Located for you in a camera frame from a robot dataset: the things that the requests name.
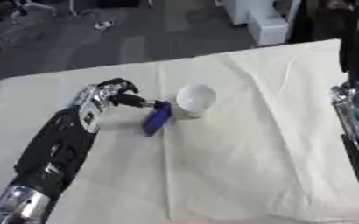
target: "white cup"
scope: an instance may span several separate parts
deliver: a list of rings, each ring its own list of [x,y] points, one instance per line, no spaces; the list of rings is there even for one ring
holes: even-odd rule
[[[183,114],[199,118],[215,104],[216,92],[206,85],[189,85],[179,90],[175,101]]]

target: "blue sponge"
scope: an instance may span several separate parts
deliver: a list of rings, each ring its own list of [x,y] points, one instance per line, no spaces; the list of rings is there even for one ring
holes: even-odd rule
[[[150,115],[143,122],[143,131],[151,137],[160,130],[172,116],[172,105],[168,101],[162,101],[155,107]]]

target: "floor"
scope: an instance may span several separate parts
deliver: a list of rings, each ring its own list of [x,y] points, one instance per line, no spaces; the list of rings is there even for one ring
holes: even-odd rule
[[[60,15],[35,10],[19,24],[0,23],[0,79],[124,63],[171,60],[249,49],[246,27],[233,27],[213,0],[155,0],[138,8],[90,10]],[[107,31],[94,22],[113,20]]]

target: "office chair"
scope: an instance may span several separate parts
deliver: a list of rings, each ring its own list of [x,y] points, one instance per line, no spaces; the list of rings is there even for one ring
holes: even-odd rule
[[[17,23],[18,22],[18,18],[20,16],[25,16],[28,13],[28,9],[29,8],[37,8],[37,9],[41,9],[41,10],[48,10],[51,11],[52,14],[55,16],[57,14],[57,10],[47,4],[43,4],[43,3],[36,3],[33,2],[32,0],[12,0],[15,5],[16,5],[16,10],[14,12],[12,12],[11,14],[11,18],[12,18],[12,23]]]

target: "table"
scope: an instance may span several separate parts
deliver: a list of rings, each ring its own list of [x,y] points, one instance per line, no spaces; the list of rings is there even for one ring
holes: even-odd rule
[[[0,193],[24,147],[85,85],[113,77],[170,99],[218,93],[196,120],[145,137],[145,109],[110,110],[49,223],[359,223],[359,185],[329,89],[345,80],[338,41],[104,66],[0,81]]]

